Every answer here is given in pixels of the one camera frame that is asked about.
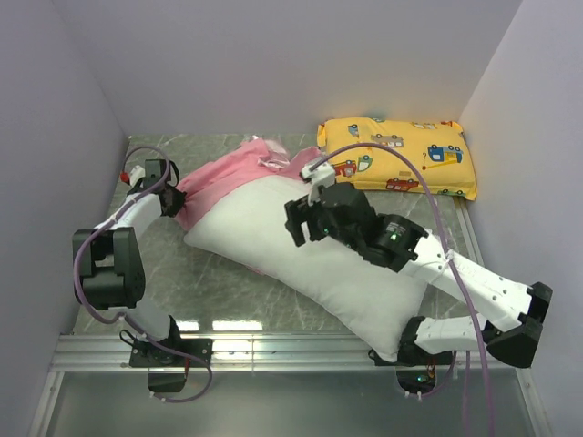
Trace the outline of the pink rose satin pillowcase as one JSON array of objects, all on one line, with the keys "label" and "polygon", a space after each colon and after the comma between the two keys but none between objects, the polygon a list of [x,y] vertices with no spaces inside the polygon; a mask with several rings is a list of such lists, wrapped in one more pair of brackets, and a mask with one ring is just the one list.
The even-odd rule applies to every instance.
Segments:
[{"label": "pink rose satin pillowcase", "polygon": [[179,182],[184,242],[275,279],[290,276],[301,252],[284,205],[307,193],[300,172],[321,155],[308,147],[290,158],[280,143],[257,137],[193,171]]}]

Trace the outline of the white pillow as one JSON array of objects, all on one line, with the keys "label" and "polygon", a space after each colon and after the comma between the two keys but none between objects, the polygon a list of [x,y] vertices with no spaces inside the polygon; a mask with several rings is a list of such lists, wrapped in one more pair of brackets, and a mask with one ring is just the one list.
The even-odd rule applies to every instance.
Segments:
[{"label": "white pillow", "polygon": [[331,238],[296,246],[284,227],[284,205],[305,192],[300,181],[281,176],[248,182],[190,225],[184,240],[300,292],[383,360],[395,362],[404,328],[420,309],[425,282],[374,266]]}]

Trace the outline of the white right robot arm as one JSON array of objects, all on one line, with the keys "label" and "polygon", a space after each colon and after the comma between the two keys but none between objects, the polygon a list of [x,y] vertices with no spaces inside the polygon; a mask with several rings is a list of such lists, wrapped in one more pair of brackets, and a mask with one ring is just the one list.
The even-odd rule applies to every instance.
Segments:
[{"label": "white right robot arm", "polygon": [[350,183],[319,188],[284,206],[285,228],[296,246],[333,238],[365,261],[420,279],[462,301],[466,317],[415,316],[399,339],[394,364],[445,364],[456,351],[485,351],[519,369],[531,367],[553,290],[491,272],[443,246],[430,229],[397,214],[375,211]]}]

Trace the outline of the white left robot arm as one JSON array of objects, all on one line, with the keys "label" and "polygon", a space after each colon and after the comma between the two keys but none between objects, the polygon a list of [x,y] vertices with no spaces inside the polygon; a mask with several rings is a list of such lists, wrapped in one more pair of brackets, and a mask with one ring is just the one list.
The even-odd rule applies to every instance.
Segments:
[{"label": "white left robot arm", "polygon": [[179,170],[168,159],[149,159],[143,176],[121,179],[131,188],[104,222],[73,236],[74,287],[77,301],[102,324],[125,322],[119,338],[131,348],[136,367],[207,367],[211,340],[186,340],[175,319],[148,300],[139,238],[160,218],[183,208]]}]

